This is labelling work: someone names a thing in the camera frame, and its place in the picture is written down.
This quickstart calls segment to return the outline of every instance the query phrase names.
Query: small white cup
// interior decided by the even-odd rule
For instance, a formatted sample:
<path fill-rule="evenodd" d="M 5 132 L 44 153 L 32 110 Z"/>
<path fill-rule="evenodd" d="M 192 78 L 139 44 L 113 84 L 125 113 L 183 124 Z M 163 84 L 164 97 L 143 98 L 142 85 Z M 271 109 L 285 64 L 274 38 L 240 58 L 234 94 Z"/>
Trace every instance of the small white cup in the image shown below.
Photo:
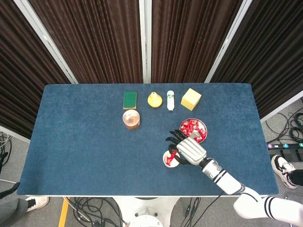
<path fill-rule="evenodd" d="M 166 164 L 165 160 L 167 157 L 170 157 L 170 153 L 169 151 L 166 151 L 164 154 L 163 154 L 163 163 L 164 165 L 167 167 L 167 168 L 174 168 L 176 167 L 177 165 L 179 165 L 179 162 L 174 158 L 171 163 L 170 163 L 170 166 Z"/>

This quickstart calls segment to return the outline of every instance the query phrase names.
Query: white shoe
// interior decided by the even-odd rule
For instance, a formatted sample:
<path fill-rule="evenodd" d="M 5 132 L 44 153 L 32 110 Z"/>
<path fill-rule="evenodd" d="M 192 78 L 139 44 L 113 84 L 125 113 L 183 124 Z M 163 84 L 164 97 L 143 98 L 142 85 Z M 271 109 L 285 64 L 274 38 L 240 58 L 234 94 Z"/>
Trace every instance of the white shoe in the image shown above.
<path fill-rule="evenodd" d="M 49 197 L 31 196 L 25 199 L 28 202 L 27 212 L 44 207 L 49 202 Z"/>
<path fill-rule="evenodd" d="M 282 182 L 286 187 L 294 189 L 297 187 L 289 179 L 289 172 L 294 171 L 295 167 L 287 162 L 281 155 L 275 155 L 271 159 L 271 165 L 274 169 L 274 172 L 281 178 Z"/>

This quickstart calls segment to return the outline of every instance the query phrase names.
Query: white bottle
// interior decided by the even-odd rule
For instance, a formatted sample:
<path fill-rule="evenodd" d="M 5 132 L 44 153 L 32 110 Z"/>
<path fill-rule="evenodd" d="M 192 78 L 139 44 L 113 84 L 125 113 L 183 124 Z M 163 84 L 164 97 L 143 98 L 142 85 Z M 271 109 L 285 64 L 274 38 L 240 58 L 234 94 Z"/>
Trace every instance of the white bottle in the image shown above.
<path fill-rule="evenodd" d="M 172 112 L 175 108 L 175 93 L 173 91 L 167 92 L 167 108 L 170 112 Z"/>

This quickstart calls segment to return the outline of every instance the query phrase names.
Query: brown curtain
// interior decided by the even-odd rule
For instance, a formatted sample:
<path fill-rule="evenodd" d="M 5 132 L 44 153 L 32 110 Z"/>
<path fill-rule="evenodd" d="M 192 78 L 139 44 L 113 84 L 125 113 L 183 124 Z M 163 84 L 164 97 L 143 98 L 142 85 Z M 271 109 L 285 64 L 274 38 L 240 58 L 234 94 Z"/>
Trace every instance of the brown curtain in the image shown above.
<path fill-rule="evenodd" d="M 251 83 L 260 117 L 303 90 L 303 1 L 254 0 L 211 82 Z"/>
<path fill-rule="evenodd" d="M 204 82 L 241 0 L 154 0 L 151 82 Z"/>
<path fill-rule="evenodd" d="M 30 0 L 80 83 L 142 83 L 138 0 Z"/>
<path fill-rule="evenodd" d="M 30 138 L 45 85 L 69 82 L 12 0 L 0 27 L 0 125 Z"/>

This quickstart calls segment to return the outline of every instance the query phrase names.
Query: yellow cheese block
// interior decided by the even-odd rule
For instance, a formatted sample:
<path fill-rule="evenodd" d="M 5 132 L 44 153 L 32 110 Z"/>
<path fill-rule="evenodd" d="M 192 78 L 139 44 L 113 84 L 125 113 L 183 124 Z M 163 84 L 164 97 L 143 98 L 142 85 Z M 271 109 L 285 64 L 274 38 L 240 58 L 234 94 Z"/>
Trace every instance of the yellow cheese block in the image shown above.
<path fill-rule="evenodd" d="M 190 88 L 185 95 L 183 95 L 181 105 L 192 111 L 199 102 L 200 98 L 201 95 Z"/>

